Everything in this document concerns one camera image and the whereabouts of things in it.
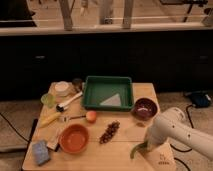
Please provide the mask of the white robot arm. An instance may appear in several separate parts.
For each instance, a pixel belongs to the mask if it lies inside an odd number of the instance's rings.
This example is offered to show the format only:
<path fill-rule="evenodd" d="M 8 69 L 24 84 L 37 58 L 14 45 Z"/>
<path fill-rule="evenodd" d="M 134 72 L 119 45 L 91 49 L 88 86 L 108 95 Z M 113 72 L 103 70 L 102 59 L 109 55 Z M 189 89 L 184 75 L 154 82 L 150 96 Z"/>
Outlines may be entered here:
<path fill-rule="evenodd" d="M 184 112 L 171 107 L 158 114 L 147 129 L 147 148 L 149 151 L 163 145 L 167 138 L 173 138 L 196 152 L 213 160 L 213 136 L 183 124 Z"/>

